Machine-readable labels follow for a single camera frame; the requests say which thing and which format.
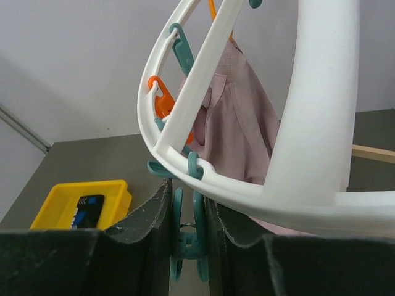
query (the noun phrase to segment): white clothes drying rack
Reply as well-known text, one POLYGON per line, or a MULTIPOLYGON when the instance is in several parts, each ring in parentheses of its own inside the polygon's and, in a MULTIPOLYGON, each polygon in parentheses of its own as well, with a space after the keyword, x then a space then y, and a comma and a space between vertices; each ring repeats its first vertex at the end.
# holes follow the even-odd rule
POLYGON ((204 175, 193 178, 181 154, 246 0, 223 0, 162 132, 154 122, 157 83, 150 90, 147 81, 160 75, 175 40, 171 24, 183 25, 199 2, 180 1, 141 78, 138 123, 154 158, 208 198, 268 223, 325 236, 395 237, 395 191, 340 192, 356 114, 359 1, 299 0, 292 80, 263 186, 219 175, 200 158, 204 175))

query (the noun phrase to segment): wooden stick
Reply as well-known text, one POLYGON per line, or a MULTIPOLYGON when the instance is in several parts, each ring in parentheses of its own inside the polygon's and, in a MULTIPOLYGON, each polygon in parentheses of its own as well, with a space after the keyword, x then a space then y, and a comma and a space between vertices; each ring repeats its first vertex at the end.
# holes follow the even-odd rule
POLYGON ((352 145, 352 156, 395 163, 395 151, 384 150, 361 145, 352 145))

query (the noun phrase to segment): pink garment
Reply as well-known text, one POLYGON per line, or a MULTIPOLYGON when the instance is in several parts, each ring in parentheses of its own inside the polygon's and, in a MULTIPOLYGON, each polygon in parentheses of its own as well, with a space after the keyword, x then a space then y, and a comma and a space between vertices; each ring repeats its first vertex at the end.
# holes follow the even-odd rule
MULTIPOLYGON (((263 184, 279 126, 258 77, 237 44, 228 42, 196 117, 190 148, 221 175, 263 184)), ((301 233, 252 219, 277 234, 301 233)))

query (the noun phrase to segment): yellow container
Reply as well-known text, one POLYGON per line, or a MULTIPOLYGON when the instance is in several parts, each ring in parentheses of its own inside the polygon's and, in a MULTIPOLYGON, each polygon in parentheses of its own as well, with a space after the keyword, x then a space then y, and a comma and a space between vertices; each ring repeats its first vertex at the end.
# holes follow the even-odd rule
POLYGON ((70 229, 80 197, 104 195, 96 228, 105 229, 126 217, 131 203, 124 180, 60 183, 47 196, 30 229, 70 229))

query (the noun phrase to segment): orange clip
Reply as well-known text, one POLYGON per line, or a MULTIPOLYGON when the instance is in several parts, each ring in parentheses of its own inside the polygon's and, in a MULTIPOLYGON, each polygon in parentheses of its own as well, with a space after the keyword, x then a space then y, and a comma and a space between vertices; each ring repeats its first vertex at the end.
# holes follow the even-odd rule
MULTIPOLYGON (((158 76, 152 76, 148 79, 148 88, 152 89, 154 87, 154 81, 158 82, 158 87, 162 91, 162 96, 155 96, 155 113, 160 119, 165 118, 170 115, 170 112, 174 107, 174 99, 165 84, 158 76)), ((190 132, 188 139, 186 140, 187 144, 190 144, 193 141, 193 133, 190 132)))

